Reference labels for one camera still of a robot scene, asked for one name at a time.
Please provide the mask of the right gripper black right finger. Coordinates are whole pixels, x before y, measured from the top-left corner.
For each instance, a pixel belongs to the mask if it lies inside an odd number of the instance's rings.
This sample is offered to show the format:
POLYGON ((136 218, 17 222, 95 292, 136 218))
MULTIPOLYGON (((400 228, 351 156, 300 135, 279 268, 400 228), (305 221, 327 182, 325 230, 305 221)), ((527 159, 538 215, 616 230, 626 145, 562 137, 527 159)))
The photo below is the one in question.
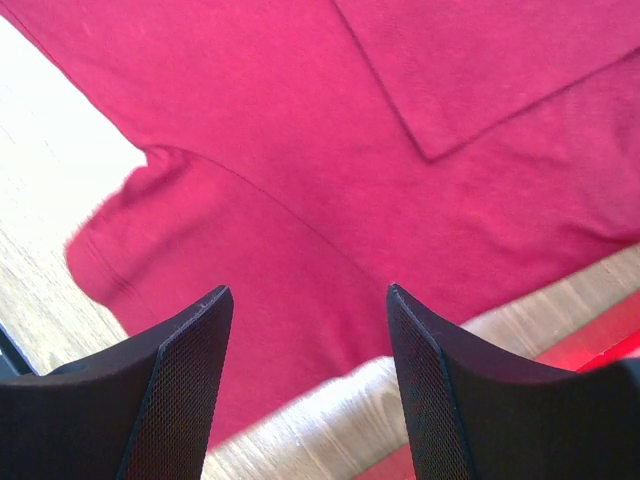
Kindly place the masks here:
POLYGON ((508 352, 399 285, 388 324, 420 479, 635 479, 639 362, 576 373, 508 352))

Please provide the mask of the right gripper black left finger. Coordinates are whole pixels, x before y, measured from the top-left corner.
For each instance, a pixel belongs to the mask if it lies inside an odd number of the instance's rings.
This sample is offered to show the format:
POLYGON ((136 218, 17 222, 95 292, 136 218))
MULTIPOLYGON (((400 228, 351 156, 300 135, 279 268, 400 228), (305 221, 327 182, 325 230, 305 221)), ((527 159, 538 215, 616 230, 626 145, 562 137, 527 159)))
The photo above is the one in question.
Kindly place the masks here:
POLYGON ((2 478, 200 478, 232 314, 219 286, 96 354, 2 380, 2 478))

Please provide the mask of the dark red t shirt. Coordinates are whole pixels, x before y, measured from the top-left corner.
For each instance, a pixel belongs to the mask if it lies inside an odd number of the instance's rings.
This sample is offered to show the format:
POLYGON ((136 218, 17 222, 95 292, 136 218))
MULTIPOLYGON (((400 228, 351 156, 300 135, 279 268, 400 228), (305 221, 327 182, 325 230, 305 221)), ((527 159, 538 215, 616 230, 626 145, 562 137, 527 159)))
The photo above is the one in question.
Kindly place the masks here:
POLYGON ((129 334, 234 297, 210 437, 639 240, 635 1, 5 1, 147 158, 70 241, 129 334))

